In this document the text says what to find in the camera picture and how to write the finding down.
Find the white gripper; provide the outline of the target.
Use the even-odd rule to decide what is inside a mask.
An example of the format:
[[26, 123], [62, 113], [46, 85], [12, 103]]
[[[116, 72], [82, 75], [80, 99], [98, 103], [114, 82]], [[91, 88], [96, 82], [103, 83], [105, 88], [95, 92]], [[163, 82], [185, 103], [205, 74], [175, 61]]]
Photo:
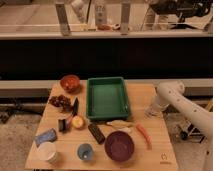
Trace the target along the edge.
[[145, 110], [145, 114], [149, 117], [161, 117], [162, 112], [165, 111], [168, 106], [169, 103], [164, 98], [160, 95], [156, 95]]

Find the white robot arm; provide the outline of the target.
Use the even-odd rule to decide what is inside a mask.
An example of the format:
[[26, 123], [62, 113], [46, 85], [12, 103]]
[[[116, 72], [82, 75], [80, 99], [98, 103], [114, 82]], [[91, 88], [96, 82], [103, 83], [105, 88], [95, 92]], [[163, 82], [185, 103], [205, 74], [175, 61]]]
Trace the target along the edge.
[[208, 139], [203, 171], [213, 171], [213, 114], [187, 99], [183, 93], [182, 81], [162, 82], [157, 86], [156, 95], [146, 109], [149, 116], [157, 116], [169, 105], [183, 114]]

